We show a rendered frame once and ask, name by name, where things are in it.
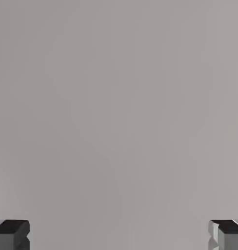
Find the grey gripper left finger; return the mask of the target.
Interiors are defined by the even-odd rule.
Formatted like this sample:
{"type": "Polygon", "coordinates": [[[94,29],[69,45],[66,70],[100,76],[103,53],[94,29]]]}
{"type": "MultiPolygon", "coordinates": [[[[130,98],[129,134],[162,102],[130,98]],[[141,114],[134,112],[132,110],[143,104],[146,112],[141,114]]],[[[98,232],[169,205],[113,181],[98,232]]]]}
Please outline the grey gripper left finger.
{"type": "Polygon", "coordinates": [[[30,250],[28,220],[0,220],[0,250],[30,250]]]}

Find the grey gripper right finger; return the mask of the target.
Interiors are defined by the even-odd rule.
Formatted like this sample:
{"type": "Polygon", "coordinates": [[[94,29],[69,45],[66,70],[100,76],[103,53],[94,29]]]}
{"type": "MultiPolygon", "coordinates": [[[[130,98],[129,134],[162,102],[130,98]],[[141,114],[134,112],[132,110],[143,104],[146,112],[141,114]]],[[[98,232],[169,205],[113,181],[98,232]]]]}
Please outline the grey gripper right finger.
{"type": "Polygon", "coordinates": [[[210,220],[208,250],[238,250],[238,219],[210,220]]]}

